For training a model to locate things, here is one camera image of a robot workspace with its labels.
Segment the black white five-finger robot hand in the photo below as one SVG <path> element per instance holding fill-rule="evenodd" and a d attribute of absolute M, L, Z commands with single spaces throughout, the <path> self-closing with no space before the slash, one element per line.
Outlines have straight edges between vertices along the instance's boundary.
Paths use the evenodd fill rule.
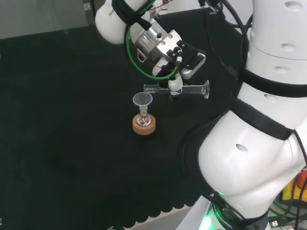
<path fill-rule="evenodd" d="M 172 62 L 160 60 L 153 68 L 152 74 L 159 78 L 155 93 L 168 94 L 170 100 L 179 97 L 183 92 L 182 67 Z"/>

